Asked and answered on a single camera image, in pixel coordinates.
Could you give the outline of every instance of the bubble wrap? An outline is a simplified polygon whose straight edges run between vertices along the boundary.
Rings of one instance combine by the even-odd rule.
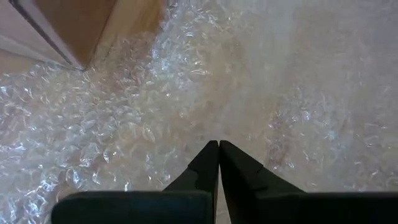
[[[0,223],[49,223],[78,191],[161,190],[210,139],[306,191],[398,190],[397,10],[179,1],[85,72],[2,74]]]

